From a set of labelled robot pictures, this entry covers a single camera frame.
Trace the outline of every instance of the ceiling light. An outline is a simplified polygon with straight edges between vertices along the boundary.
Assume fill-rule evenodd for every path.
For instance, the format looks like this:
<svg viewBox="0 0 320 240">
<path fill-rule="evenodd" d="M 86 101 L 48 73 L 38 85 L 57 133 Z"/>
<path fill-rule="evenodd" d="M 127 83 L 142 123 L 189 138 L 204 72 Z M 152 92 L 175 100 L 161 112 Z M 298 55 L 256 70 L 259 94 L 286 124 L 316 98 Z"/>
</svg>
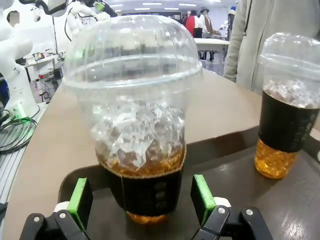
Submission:
<svg viewBox="0 0 320 240">
<path fill-rule="evenodd" d="M 179 6 L 185 6 L 185 7 L 196 7 L 195 4 L 189 4 L 189 3 L 180 3 Z"/>
<path fill-rule="evenodd" d="M 110 5 L 110 8 L 116 8 L 116 7 L 122 7 L 123 4 L 115 4 L 115 5 Z"/>
<path fill-rule="evenodd" d="M 145 6 L 147 6 L 147 5 L 162 5 L 162 3 L 160 3 L 160 2 L 144 2 L 144 3 L 142 3 L 142 5 L 145 5 Z"/>
<path fill-rule="evenodd" d="M 140 8 L 135 8 L 134 10 L 139 11 L 139 10 L 150 10 L 150 7 L 140 7 Z"/>
</svg>

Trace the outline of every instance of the gray hoodie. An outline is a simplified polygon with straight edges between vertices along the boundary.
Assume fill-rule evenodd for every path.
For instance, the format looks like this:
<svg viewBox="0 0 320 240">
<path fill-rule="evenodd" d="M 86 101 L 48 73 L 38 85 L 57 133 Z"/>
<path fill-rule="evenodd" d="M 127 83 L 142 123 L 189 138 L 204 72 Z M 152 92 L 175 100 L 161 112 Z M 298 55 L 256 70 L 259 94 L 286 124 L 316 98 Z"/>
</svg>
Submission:
<svg viewBox="0 0 320 240">
<path fill-rule="evenodd" d="M 240 0 L 236 8 L 223 76 L 261 94 L 258 64 L 264 41 L 286 32 L 316 38 L 320 31 L 320 0 Z"/>
</svg>

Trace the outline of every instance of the brown serving tray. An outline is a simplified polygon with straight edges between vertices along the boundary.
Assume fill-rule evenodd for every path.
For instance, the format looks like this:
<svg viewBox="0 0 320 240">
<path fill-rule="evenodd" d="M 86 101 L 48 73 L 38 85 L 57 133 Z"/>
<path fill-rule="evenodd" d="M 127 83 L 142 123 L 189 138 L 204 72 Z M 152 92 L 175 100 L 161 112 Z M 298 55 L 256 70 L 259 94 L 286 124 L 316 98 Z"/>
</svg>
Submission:
<svg viewBox="0 0 320 240">
<path fill-rule="evenodd" d="M 227 198 L 236 208 L 258 207 L 274 240 L 320 239 L 320 143 L 310 136 L 289 175 L 273 180 L 254 168 L 257 140 L 255 127 L 188 144 L 178 206 L 163 224 L 144 226 L 128 219 L 99 165 L 66 176 L 58 202 L 69 201 L 78 178 L 87 177 L 93 191 L 91 240 L 190 240 L 199 228 L 190 197 L 192 177 L 203 174 L 214 197 Z"/>
</svg>

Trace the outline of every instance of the red cape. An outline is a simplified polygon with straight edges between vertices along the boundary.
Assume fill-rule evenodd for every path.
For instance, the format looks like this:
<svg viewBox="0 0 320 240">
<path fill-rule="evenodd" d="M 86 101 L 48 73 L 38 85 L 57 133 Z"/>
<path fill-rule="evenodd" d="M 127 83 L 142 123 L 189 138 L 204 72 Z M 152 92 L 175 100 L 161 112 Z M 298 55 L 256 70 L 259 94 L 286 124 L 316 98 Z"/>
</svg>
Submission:
<svg viewBox="0 0 320 240">
<path fill-rule="evenodd" d="M 194 29 L 195 29 L 196 23 L 195 23 L 195 16 L 189 16 L 186 20 L 185 27 L 189 30 L 192 37 L 194 37 Z"/>
</svg>

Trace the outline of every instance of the drawstring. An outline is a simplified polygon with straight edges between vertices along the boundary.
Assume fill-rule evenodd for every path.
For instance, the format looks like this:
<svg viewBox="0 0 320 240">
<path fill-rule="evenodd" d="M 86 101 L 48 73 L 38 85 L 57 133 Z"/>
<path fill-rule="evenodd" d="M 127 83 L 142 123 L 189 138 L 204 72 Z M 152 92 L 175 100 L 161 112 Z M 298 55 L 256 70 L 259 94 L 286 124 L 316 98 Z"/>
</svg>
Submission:
<svg viewBox="0 0 320 240">
<path fill-rule="evenodd" d="M 244 28 L 244 32 L 243 32 L 243 35 L 244 35 L 244 36 L 247 36 L 247 29 L 248 29 L 248 25 L 249 25 L 249 19 L 250 19 L 252 1 L 253 1 L 253 0 L 250 0 L 248 17 L 246 18 L 245 28 Z"/>
</svg>

